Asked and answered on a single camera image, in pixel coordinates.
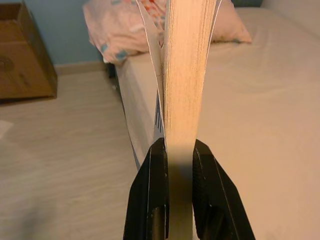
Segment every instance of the blue wall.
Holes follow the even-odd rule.
[[[82,5],[88,0],[25,0],[54,64],[101,61],[89,43]],[[19,0],[0,0],[15,3]]]

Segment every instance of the white bed sheet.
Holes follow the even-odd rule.
[[[237,186],[256,239],[320,239],[320,41],[263,8],[252,44],[210,48],[197,138]],[[117,67],[138,160],[153,143],[148,54]]]

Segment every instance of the beige floor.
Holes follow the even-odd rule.
[[[119,240],[137,173],[103,72],[63,76],[58,98],[0,107],[0,240]]]

